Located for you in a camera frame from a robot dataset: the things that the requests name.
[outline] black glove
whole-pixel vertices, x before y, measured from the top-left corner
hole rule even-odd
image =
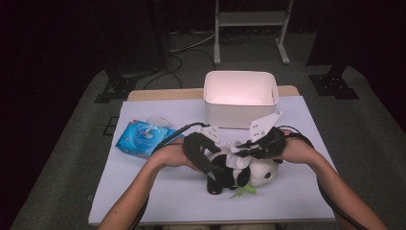
[[[200,171],[207,174],[219,170],[204,154],[205,150],[212,153],[221,151],[214,141],[201,133],[194,132],[184,138],[183,152]]]

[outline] gray carpet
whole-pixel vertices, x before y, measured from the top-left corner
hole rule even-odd
[[[172,48],[180,49],[206,34],[176,34]],[[297,86],[319,128],[337,171],[390,229],[406,226],[406,136],[383,104],[373,94],[366,79],[348,67],[344,79],[359,100],[335,100],[318,96],[310,74],[324,74],[329,66],[305,63],[315,34],[288,33],[286,52],[291,63],[283,65],[275,46],[277,34],[224,37],[221,64],[217,70],[266,71],[277,84]],[[212,44],[204,44],[176,55],[182,66],[175,74],[184,88],[203,87],[214,66]],[[180,66],[170,58],[168,68]],[[179,88],[174,75],[147,84],[154,76],[138,81],[136,89]],[[118,116],[123,100],[94,103],[108,77],[103,71],[94,77],[78,103],[70,122],[38,178],[30,197],[12,229],[94,229],[87,224],[95,194],[109,152],[112,136],[103,135],[111,117]],[[338,229],[335,222],[291,222],[285,229]]]

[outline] plastic container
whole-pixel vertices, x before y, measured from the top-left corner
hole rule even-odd
[[[270,73],[212,71],[206,75],[204,100],[211,126],[249,128],[252,121],[275,112],[279,93]]]

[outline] blue package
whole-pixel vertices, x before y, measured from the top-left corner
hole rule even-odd
[[[175,131],[168,127],[134,120],[126,127],[116,144],[116,148],[126,154],[148,159],[155,147]],[[178,137],[183,137],[183,135],[179,134],[173,139]]]

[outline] human hand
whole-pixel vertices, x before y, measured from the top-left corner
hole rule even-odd
[[[188,166],[189,168],[199,171],[199,169],[186,157],[182,151],[183,138],[172,141],[152,154],[150,160],[156,160],[163,167],[180,167]]]
[[[282,129],[284,135],[291,133],[290,130]],[[308,145],[304,140],[292,137],[286,138],[286,146],[280,156],[274,159],[285,160],[294,164],[307,164],[311,165],[322,156],[317,150]]]

